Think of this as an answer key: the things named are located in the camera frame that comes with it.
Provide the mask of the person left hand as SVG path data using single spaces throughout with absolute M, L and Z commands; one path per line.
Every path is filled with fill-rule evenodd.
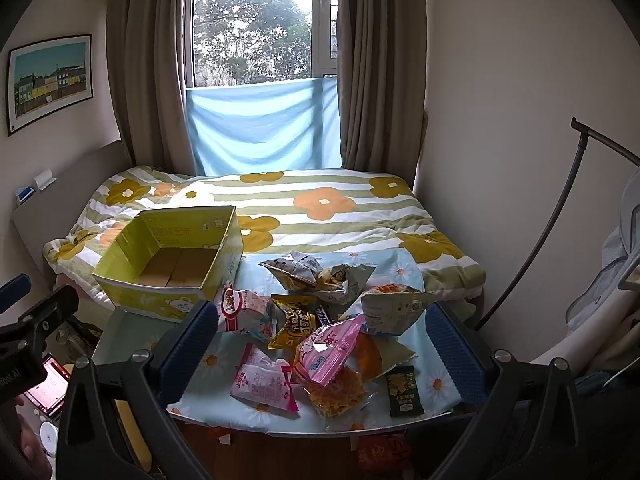
M 43 451 L 39 438 L 30 428 L 23 415 L 17 413 L 17 418 L 21 424 L 21 448 L 29 467 L 38 479 L 50 480 L 52 476 L 51 464 Z

